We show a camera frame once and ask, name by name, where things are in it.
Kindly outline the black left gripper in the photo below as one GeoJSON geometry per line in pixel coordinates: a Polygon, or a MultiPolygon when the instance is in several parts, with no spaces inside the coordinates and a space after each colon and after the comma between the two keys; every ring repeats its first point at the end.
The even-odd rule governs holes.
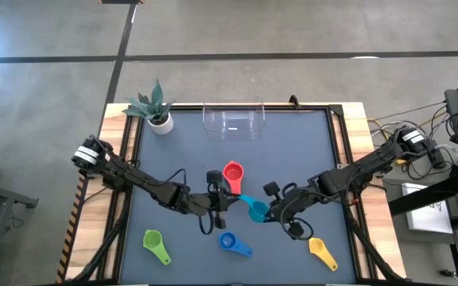
{"type": "Polygon", "coordinates": [[[206,175],[207,193],[194,194],[190,202],[194,207],[200,208],[198,216],[198,224],[201,230],[205,230],[203,217],[208,216],[208,230],[225,229],[226,220],[223,218],[223,212],[228,210],[228,207],[239,201],[240,195],[229,195],[223,184],[223,174],[221,171],[208,171],[206,175]]]}

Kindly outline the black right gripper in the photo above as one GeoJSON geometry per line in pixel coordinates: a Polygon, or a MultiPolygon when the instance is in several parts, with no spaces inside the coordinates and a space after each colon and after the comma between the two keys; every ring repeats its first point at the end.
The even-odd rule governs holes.
{"type": "Polygon", "coordinates": [[[309,240],[314,235],[313,228],[296,214],[315,204],[315,183],[310,181],[303,187],[289,183],[280,189],[272,181],[263,189],[268,196],[274,197],[269,204],[270,209],[264,214],[266,222],[278,222],[293,240],[309,240]]]}

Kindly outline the teal measuring cup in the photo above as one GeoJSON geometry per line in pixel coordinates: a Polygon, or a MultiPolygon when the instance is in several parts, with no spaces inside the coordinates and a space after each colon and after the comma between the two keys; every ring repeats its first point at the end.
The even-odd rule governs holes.
{"type": "Polygon", "coordinates": [[[249,216],[254,222],[265,222],[269,212],[269,205],[248,195],[240,195],[239,200],[249,207],[249,216]]]}

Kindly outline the red measuring cup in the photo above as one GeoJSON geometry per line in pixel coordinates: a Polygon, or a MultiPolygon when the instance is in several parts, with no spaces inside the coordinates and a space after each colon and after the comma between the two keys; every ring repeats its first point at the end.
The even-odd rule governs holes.
{"type": "Polygon", "coordinates": [[[242,194],[244,169],[240,163],[233,160],[229,161],[223,168],[223,177],[227,181],[232,194],[242,194]]]}

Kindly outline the blue measuring cup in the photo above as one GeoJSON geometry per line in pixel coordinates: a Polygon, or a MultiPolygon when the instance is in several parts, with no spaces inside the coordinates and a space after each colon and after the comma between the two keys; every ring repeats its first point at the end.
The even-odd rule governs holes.
{"type": "Polygon", "coordinates": [[[219,245],[223,250],[238,253],[244,257],[253,256],[254,251],[252,248],[232,232],[224,232],[220,234],[219,245]]]}

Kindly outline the yellow measuring cup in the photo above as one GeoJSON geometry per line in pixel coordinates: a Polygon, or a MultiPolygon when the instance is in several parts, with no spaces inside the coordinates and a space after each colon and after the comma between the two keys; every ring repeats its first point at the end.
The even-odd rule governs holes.
{"type": "Polygon", "coordinates": [[[324,241],[320,238],[309,239],[309,252],[318,257],[325,265],[332,271],[335,272],[338,269],[338,264],[328,248],[324,244],[324,241]]]}

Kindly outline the green measuring cup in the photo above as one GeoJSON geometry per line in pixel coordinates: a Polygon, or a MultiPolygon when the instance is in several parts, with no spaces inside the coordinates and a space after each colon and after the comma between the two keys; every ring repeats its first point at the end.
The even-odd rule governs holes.
{"type": "Polygon", "coordinates": [[[169,265],[172,261],[158,230],[145,231],[143,247],[153,253],[163,265],[169,265]]]}

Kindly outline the clear plastic basket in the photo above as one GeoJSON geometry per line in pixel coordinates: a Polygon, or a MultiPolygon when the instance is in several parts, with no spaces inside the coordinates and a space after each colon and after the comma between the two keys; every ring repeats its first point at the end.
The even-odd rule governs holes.
{"type": "Polygon", "coordinates": [[[266,126],[266,112],[262,102],[206,102],[202,120],[212,140],[255,140],[266,126]]]}

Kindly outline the green plant in white pot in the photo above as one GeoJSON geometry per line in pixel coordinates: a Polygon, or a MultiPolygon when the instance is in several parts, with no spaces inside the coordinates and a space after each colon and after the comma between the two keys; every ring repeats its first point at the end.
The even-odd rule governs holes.
{"type": "Polygon", "coordinates": [[[174,122],[170,113],[172,102],[164,101],[164,92],[159,79],[148,98],[140,93],[138,97],[128,98],[129,106],[122,112],[128,116],[144,118],[157,135],[166,135],[173,130],[174,122]]]}

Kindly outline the white flat box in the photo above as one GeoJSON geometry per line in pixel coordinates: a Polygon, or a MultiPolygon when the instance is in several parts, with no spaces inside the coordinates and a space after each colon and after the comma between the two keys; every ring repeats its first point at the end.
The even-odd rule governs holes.
{"type": "Polygon", "coordinates": [[[452,234],[448,206],[445,201],[429,204],[426,207],[406,213],[410,230],[439,234],[452,234]]]}

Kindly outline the yellow black hazard tape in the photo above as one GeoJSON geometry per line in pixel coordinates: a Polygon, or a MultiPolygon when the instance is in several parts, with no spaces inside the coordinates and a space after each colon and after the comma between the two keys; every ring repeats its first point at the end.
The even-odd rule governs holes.
{"type": "Polygon", "coordinates": [[[72,211],[69,216],[68,226],[64,236],[64,244],[60,255],[59,266],[56,272],[56,284],[60,284],[67,280],[66,276],[68,271],[68,265],[72,255],[73,246],[75,243],[75,236],[79,225],[80,216],[82,213],[83,199],[87,193],[88,181],[89,179],[86,175],[80,174],[78,183],[76,185],[76,193],[73,200],[72,211]]]}

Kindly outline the black power strip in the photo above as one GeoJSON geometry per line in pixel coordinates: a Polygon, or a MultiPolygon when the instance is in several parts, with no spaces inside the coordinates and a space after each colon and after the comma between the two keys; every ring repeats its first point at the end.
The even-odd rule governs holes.
{"type": "Polygon", "coordinates": [[[434,169],[442,169],[447,166],[439,149],[433,148],[428,153],[429,161],[434,169]]]}

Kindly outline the black table frame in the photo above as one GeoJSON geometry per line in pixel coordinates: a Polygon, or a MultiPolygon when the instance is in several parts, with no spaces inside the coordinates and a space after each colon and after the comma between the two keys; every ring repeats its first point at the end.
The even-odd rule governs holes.
{"type": "MultiPolygon", "coordinates": [[[[202,120],[203,103],[172,106],[174,127],[158,136],[141,119],[128,118],[122,104],[107,108],[103,141],[127,160],[159,180],[185,181],[192,193],[206,190],[206,174],[229,161],[244,167],[243,193],[263,202],[263,186],[275,181],[301,186],[339,163],[351,163],[373,149],[367,117],[359,102],[263,103],[266,126],[255,140],[212,140],[202,120]]],[[[350,231],[338,203],[318,203],[303,219],[321,238],[338,264],[332,272],[309,252],[306,242],[291,239],[276,223],[250,220],[244,202],[225,214],[227,229],[248,244],[252,257],[225,251],[220,232],[203,235],[193,214],[179,214],[158,205],[138,187],[123,187],[92,201],[86,196],[101,187],[89,179],[82,213],[62,285],[146,284],[148,286],[308,286],[311,284],[381,284],[369,277],[372,264],[350,231]],[[143,247],[146,230],[158,230],[171,258],[163,265],[143,247]]]]}

